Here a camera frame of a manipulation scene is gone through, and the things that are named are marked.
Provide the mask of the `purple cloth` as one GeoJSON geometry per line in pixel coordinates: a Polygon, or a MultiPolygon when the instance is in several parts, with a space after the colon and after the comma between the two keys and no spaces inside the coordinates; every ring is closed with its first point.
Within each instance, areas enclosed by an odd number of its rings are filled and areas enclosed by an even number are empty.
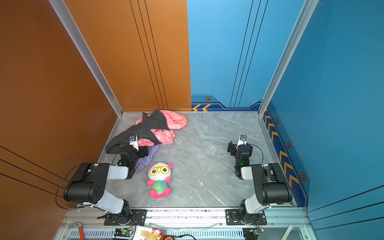
{"type": "Polygon", "coordinates": [[[145,169],[147,166],[149,166],[152,161],[152,158],[159,151],[161,146],[162,145],[148,146],[148,155],[138,159],[135,169],[138,171],[141,171],[145,169]]]}

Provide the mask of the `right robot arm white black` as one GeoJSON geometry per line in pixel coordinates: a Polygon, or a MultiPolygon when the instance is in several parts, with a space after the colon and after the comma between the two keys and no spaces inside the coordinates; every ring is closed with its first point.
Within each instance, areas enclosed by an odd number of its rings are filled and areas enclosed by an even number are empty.
{"type": "Polygon", "coordinates": [[[239,208],[227,209],[227,225],[267,225],[265,210],[291,203],[293,193],[281,166],[272,164],[251,164],[253,145],[245,141],[229,142],[227,152],[235,157],[235,175],[240,180],[252,181],[254,193],[244,199],[239,208]]]}

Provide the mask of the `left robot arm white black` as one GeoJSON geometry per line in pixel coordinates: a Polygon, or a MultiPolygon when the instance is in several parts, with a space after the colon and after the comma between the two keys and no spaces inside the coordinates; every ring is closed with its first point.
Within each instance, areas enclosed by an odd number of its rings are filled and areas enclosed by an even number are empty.
{"type": "Polygon", "coordinates": [[[121,159],[116,165],[81,163],[64,190],[64,200],[104,211],[99,219],[105,220],[105,226],[143,226],[147,211],[131,210],[127,200],[106,190],[106,184],[108,180],[131,179],[138,159],[148,156],[148,152],[148,147],[127,145],[118,151],[121,159]]]}

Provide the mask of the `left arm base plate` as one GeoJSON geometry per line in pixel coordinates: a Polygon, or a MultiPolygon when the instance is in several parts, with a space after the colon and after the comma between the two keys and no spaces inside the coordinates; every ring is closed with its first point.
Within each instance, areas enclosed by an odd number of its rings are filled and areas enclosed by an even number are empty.
{"type": "Polygon", "coordinates": [[[106,214],[104,225],[105,226],[143,226],[147,216],[146,209],[133,209],[131,210],[130,217],[121,217],[117,215],[106,214]]]}

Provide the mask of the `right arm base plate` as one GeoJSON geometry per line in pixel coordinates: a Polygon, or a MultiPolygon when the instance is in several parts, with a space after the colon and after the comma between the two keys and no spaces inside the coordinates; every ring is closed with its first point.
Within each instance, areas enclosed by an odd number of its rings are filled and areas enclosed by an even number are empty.
{"type": "Polygon", "coordinates": [[[235,225],[260,225],[260,226],[266,226],[267,218],[265,216],[265,213],[259,213],[259,214],[242,214],[239,209],[226,209],[226,221],[227,225],[229,226],[235,226],[235,225]]]}

